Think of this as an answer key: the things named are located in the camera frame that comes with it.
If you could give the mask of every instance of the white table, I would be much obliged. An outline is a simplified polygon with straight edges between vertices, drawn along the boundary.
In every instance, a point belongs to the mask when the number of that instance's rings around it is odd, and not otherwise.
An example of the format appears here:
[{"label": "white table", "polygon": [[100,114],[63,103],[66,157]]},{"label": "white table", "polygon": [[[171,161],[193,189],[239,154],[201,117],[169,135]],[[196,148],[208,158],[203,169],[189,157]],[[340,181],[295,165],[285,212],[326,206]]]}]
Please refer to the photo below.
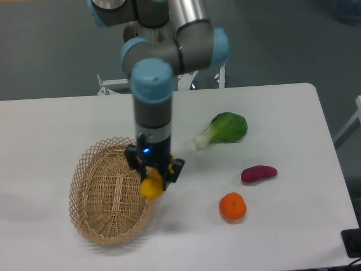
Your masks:
[{"label": "white table", "polygon": [[[358,224],[312,85],[178,92],[173,108],[183,172],[139,237],[104,248],[71,224],[70,183],[91,145],[134,137],[131,96],[0,102],[1,269],[271,271],[351,262],[340,231]],[[224,111],[247,119],[242,142],[196,152],[193,136]],[[242,185],[241,171],[258,164],[278,177]],[[218,211],[232,191],[248,206],[237,225]]]}]

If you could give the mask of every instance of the black object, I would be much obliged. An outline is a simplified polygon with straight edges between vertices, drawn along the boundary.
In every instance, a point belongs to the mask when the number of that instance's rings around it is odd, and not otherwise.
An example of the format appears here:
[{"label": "black object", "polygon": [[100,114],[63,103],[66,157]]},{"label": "black object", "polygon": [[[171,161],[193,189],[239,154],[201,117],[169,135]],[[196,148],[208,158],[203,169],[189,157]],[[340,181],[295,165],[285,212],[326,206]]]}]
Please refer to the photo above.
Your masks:
[{"label": "black object", "polygon": [[346,266],[343,268],[343,271],[357,271],[357,269],[353,268],[352,266]]},{"label": "black object", "polygon": [[356,270],[356,271],[360,271],[360,269],[359,269],[359,267],[360,267],[360,265],[354,265],[354,264],[356,264],[356,263],[358,263],[359,261],[361,261],[361,258],[358,258],[357,260],[355,260],[355,261],[353,261],[352,263],[350,263],[347,267],[349,268],[349,267],[353,267],[353,269],[350,269],[350,271],[351,270]]},{"label": "black object", "polygon": [[147,177],[146,167],[158,170],[163,178],[163,190],[175,183],[185,164],[182,159],[173,159],[170,152],[170,137],[154,144],[146,144],[145,135],[138,137],[138,146],[127,146],[124,155],[131,169],[135,169],[143,182]]},{"label": "black object", "polygon": [[360,0],[334,0],[334,11],[344,22],[352,25],[361,25]]},{"label": "black object", "polygon": [[348,257],[361,257],[361,229],[343,230],[341,232],[341,236],[344,241]]}]

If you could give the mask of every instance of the green leafy vegetable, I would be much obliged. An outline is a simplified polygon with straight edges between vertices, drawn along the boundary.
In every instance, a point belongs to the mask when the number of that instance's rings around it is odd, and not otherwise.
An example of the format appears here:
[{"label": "green leafy vegetable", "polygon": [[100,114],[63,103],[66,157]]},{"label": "green leafy vegetable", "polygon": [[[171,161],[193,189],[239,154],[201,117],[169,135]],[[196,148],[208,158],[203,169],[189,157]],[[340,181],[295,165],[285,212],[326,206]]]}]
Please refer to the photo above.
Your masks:
[{"label": "green leafy vegetable", "polygon": [[246,119],[240,115],[224,112],[218,114],[207,130],[194,138],[196,149],[201,150],[212,143],[232,143],[243,138],[247,132]]}]

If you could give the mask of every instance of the toy vegetable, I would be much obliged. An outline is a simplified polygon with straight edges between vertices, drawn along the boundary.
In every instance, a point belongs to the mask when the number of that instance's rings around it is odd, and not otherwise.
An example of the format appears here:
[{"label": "toy vegetable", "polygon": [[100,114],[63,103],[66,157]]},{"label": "toy vegetable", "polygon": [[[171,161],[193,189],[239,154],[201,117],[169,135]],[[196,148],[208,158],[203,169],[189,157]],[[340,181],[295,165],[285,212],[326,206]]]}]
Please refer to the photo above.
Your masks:
[{"label": "toy vegetable", "polygon": [[277,169],[268,165],[256,165],[245,169],[241,174],[243,182],[256,182],[262,179],[273,178],[277,175]]},{"label": "toy vegetable", "polygon": [[207,130],[198,134],[193,141],[197,150],[204,149],[212,143],[232,143],[242,139],[247,128],[244,117],[224,112],[218,114]]}]

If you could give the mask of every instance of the lemon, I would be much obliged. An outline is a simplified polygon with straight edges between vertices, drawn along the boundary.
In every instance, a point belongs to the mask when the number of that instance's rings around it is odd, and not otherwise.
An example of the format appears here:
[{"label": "lemon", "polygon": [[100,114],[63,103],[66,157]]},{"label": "lemon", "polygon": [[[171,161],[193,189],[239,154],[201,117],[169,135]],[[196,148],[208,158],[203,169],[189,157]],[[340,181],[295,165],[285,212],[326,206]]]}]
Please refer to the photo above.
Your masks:
[{"label": "lemon", "polygon": [[152,169],[140,186],[140,195],[147,200],[155,200],[163,193],[163,178],[157,169]]}]

